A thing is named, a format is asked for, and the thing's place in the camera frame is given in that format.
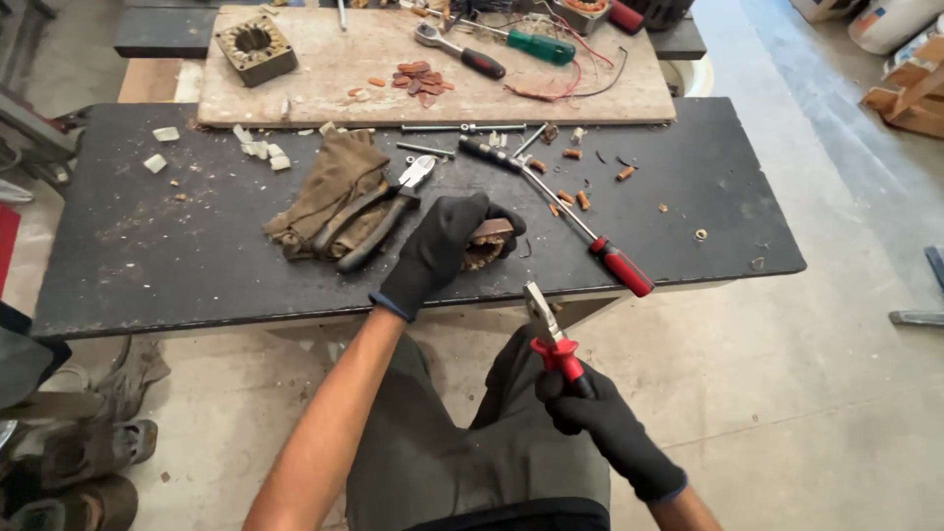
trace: black-handled pliers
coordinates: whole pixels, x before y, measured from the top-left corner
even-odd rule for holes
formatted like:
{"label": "black-handled pliers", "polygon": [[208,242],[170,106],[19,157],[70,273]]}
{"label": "black-handled pliers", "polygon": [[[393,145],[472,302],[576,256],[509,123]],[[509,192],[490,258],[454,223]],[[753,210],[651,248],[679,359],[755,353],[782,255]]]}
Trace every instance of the black-handled pliers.
{"label": "black-handled pliers", "polygon": [[325,255],[334,240],[354,222],[355,219],[381,204],[383,201],[393,198],[394,202],[390,206],[390,211],[383,220],[370,233],[367,238],[357,247],[353,248],[341,260],[338,261],[335,268],[341,273],[349,273],[361,268],[374,253],[380,244],[390,235],[394,227],[399,223],[400,217],[411,209],[419,206],[419,196],[416,194],[416,188],[432,172],[432,167],[436,164],[436,158],[432,155],[423,155],[417,157],[416,161],[403,172],[403,175],[397,180],[387,178],[378,186],[376,190],[368,192],[363,196],[354,199],[349,205],[336,214],[324,227],[321,228],[312,239],[312,250],[316,254]]}

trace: plywood board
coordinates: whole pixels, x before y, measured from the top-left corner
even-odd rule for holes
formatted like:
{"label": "plywood board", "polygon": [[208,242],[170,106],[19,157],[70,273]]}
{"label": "plywood board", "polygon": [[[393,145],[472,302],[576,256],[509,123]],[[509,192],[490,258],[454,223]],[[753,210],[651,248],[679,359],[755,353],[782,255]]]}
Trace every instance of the plywood board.
{"label": "plywood board", "polygon": [[[214,32],[260,15],[259,8],[220,8]],[[553,103],[523,98],[503,90],[504,84],[543,94],[560,94],[573,83],[573,64],[553,66],[503,43],[484,41],[457,28],[448,37],[502,63],[508,71],[495,81],[469,69],[446,52],[413,39],[420,18],[406,9],[348,9],[347,32],[342,32],[335,9],[281,9],[273,22],[292,44],[298,57],[293,72],[246,88],[223,51],[210,44],[204,70],[198,120],[216,127],[307,128],[328,121],[350,127],[429,123],[495,124],[545,122],[557,124],[664,123],[675,119],[675,106],[666,89],[655,51],[645,31],[627,36],[606,25],[589,40],[591,47],[619,66],[622,46],[626,68],[610,91],[585,98],[564,98]],[[578,46],[582,81],[576,93],[608,85],[617,68],[601,60],[596,65]],[[429,109],[403,89],[390,86],[391,74],[401,62],[426,60],[432,70],[456,86]],[[367,83],[369,77],[387,80],[386,87]],[[347,95],[363,87],[371,94],[364,102]],[[283,102],[291,102],[287,115]]]}

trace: floor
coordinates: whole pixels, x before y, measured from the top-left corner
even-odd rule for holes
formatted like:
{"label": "floor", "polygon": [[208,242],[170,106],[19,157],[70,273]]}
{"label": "floor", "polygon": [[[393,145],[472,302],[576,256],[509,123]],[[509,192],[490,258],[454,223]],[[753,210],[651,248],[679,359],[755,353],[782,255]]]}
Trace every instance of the floor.
{"label": "floor", "polygon": [[[38,58],[53,66],[27,92],[41,110],[117,94],[119,60],[70,59],[75,43],[108,40],[116,4],[67,8],[92,17],[79,19],[82,29],[101,31],[57,22],[63,30]],[[809,268],[632,300],[571,337],[726,527],[942,527],[944,334],[895,329],[886,314],[944,306],[921,255],[941,243],[944,149],[856,105],[882,60],[850,43],[843,25],[810,27],[787,0],[699,0],[694,12],[713,95],[733,100]],[[20,264],[42,260],[38,252]],[[17,305],[30,311],[36,273],[17,274]],[[477,312],[411,327],[458,425],[471,421],[485,371],[523,321]],[[160,425],[158,451],[127,472],[141,494],[134,529],[237,529],[354,330],[295,331],[302,342],[268,333],[164,341],[173,373],[142,410]],[[117,346],[79,342],[76,359],[109,361]],[[613,528],[654,528],[626,482],[614,476],[613,486]],[[343,527],[342,507],[326,525]]]}

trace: gloved hand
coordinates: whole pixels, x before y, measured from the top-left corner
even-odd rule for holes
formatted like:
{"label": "gloved hand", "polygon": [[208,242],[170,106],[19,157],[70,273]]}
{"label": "gloved hand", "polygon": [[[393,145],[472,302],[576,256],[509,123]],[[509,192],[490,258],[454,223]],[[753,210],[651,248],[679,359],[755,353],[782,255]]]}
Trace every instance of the gloved hand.
{"label": "gloved hand", "polygon": [[581,361],[597,391],[596,400],[568,395],[569,385],[558,370],[542,372],[534,384],[539,401],[554,420],[554,427],[573,436],[586,430],[599,452],[619,475],[630,481],[636,497],[647,504],[675,498],[688,485],[685,471],[675,466],[646,435],[613,381]]}
{"label": "gloved hand", "polygon": [[[426,298],[459,274],[472,232],[486,219],[497,217],[508,219],[515,237],[527,229],[518,214],[489,202],[484,193],[439,197],[403,244],[400,259],[380,291],[370,294],[371,301],[413,322]],[[498,258],[507,257],[516,247],[514,238],[509,239]]]}

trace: cloth rag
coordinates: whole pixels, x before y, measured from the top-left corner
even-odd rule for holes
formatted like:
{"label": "cloth rag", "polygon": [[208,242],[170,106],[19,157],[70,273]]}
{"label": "cloth rag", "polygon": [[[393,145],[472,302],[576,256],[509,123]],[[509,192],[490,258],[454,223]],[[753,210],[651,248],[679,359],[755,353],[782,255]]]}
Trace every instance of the cloth rag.
{"label": "cloth rag", "polygon": [[[377,189],[389,162],[390,157],[374,147],[367,129],[326,130],[312,171],[298,190],[295,203],[263,225],[262,230],[282,245],[286,258],[311,258],[314,256],[311,241],[318,230],[351,201]],[[327,260],[343,257],[370,235],[389,207],[390,201],[385,201],[367,211],[338,236],[325,256],[314,257]]]}

